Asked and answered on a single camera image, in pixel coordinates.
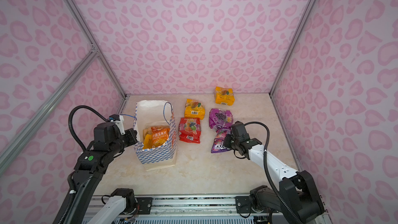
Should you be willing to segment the purple Fox's candy bag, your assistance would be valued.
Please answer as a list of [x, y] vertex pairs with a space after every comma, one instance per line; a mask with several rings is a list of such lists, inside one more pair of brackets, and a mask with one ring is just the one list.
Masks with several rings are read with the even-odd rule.
[[221, 153], [231, 150], [224, 145], [224, 140], [228, 134], [231, 134], [231, 128], [229, 127], [219, 128], [216, 131], [216, 137], [211, 148], [211, 153]]

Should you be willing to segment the yellow mango snack bag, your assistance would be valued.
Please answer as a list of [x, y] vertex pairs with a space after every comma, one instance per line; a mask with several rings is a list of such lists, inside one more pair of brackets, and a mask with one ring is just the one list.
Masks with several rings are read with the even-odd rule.
[[162, 146], [169, 139], [170, 129], [165, 126], [154, 126], [144, 130], [144, 148], [151, 149]]

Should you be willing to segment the blue checkered paper bag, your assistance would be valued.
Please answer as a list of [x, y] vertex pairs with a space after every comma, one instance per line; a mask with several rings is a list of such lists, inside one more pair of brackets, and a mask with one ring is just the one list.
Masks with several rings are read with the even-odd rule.
[[136, 104], [138, 143], [134, 149], [146, 171], [173, 167], [176, 164], [177, 128], [170, 102], [143, 100]]

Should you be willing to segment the orange corn chips bag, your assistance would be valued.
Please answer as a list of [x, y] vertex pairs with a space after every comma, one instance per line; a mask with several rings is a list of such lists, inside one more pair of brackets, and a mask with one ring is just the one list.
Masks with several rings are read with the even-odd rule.
[[152, 148], [162, 146], [169, 139], [169, 127], [158, 125], [151, 127], [152, 139], [150, 145]]

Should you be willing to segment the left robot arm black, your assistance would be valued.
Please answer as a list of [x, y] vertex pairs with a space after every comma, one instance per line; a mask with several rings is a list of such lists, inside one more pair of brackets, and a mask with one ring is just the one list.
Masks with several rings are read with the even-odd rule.
[[133, 128], [121, 133], [113, 122], [94, 128], [94, 140], [77, 159], [74, 170], [67, 178], [69, 191], [57, 213], [54, 224], [82, 223], [92, 196], [117, 155], [135, 145], [137, 131]]

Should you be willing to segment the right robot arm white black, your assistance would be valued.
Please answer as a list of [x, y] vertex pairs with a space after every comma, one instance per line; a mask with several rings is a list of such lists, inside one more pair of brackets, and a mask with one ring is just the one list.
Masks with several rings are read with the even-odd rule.
[[252, 213], [267, 213], [268, 223], [272, 223], [275, 212], [282, 213], [290, 224], [307, 224], [325, 213], [325, 208], [312, 175], [306, 170], [298, 171], [282, 162], [269, 149], [270, 130], [264, 123], [258, 125], [266, 129], [264, 143], [251, 138], [246, 130], [249, 123], [237, 121], [231, 126], [224, 144], [238, 159], [247, 159], [264, 170], [268, 185], [259, 186], [248, 196], [236, 197], [237, 213], [249, 218]]

